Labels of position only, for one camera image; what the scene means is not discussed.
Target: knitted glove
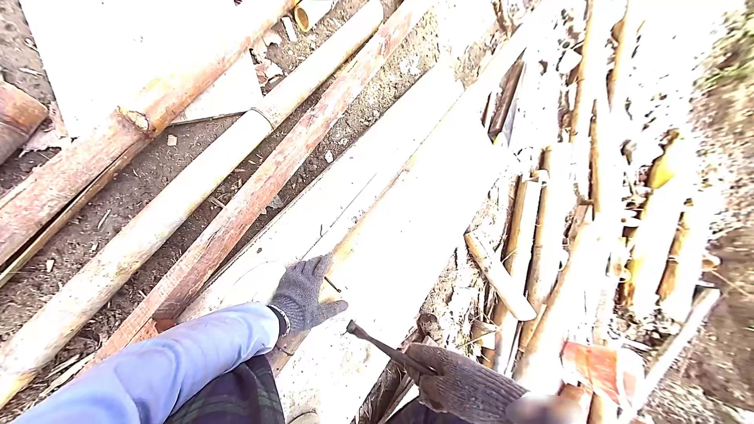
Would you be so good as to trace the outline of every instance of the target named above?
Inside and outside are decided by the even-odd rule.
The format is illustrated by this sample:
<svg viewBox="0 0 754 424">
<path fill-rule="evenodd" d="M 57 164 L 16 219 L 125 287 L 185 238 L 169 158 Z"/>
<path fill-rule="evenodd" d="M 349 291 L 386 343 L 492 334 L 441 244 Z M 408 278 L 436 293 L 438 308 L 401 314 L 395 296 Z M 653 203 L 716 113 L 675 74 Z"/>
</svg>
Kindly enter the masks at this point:
<svg viewBox="0 0 754 424">
<path fill-rule="evenodd" d="M 287 328 L 280 332 L 281 337 L 289 332 L 311 330 L 348 308 L 348 303 L 344 300 L 325 305 L 321 305 L 318 300 L 320 286 L 332 259 L 333 254 L 328 253 L 286 269 L 269 305 L 282 314 L 286 322 Z"/>
<path fill-rule="evenodd" d="M 437 371 L 437 376 L 420 375 L 409 367 L 419 387 L 419 400 L 436 412 L 449 412 L 473 424 L 510 422 L 505 408 L 527 392 L 513 380 L 455 352 L 413 343 L 406 354 Z"/>
</svg>

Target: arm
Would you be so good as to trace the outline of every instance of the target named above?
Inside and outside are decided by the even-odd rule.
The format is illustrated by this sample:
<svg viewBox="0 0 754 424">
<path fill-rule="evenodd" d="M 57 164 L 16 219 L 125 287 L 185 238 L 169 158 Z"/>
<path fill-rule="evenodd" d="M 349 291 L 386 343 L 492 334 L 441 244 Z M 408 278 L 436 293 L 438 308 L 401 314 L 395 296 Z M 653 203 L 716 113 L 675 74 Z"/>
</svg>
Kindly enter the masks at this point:
<svg viewBox="0 0 754 424">
<path fill-rule="evenodd" d="M 209 381 L 269 352 L 280 322 L 245 303 L 123 349 L 23 414 L 24 422 L 163 422 Z"/>
</svg>

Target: wooden plank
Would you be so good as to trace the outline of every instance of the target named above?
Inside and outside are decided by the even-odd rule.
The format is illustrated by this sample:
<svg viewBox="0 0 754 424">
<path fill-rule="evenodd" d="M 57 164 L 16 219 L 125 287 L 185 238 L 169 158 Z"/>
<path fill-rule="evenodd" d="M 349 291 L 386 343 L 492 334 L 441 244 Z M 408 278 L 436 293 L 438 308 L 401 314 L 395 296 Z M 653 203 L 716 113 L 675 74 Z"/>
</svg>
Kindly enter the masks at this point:
<svg viewBox="0 0 754 424">
<path fill-rule="evenodd" d="M 121 99 L 204 43 L 197 28 L 234 13 L 232 0 L 189 5 L 181 0 L 22 0 L 21 5 L 71 137 L 87 136 Z M 251 56 L 245 54 L 174 122 L 247 111 L 262 98 L 253 75 Z"/>
</svg>

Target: rust-colored bamboo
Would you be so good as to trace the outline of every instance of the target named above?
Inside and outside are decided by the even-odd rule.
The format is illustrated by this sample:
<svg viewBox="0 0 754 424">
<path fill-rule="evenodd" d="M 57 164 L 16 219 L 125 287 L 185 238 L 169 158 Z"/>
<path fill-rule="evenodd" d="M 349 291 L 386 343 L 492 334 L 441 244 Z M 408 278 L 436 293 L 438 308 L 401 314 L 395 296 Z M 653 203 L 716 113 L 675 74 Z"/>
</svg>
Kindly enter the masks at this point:
<svg viewBox="0 0 754 424">
<path fill-rule="evenodd" d="M 37 99 L 0 78 L 0 164 L 32 136 L 47 115 L 47 108 Z"/>
<path fill-rule="evenodd" d="M 119 105 L 91 136 L 55 155 L 0 199 L 0 263 L 131 146 L 148 143 L 161 133 L 295 3 L 242 3 L 221 23 L 222 28 L 207 32 L 216 38 L 208 43 L 212 50 L 193 51 L 181 69 L 152 80 L 134 99 Z"/>
</svg>

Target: dark plaid pants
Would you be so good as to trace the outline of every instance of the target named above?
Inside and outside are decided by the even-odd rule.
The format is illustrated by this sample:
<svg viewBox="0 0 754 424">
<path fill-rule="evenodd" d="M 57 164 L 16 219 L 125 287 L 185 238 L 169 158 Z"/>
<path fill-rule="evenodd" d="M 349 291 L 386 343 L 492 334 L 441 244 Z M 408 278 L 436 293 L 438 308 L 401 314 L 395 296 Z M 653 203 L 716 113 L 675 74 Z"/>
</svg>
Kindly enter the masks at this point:
<svg viewBox="0 0 754 424">
<path fill-rule="evenodd" d="M 256 356 L 238 365 L 233 371 L 212 380 L 166 422 L 284 424 L 283 408 L 270 364 L 264 356 Z M 401 408 L 388 424 L 467 423 L 449 413 L 435 413 L 415 399 Z"/>
</svg>

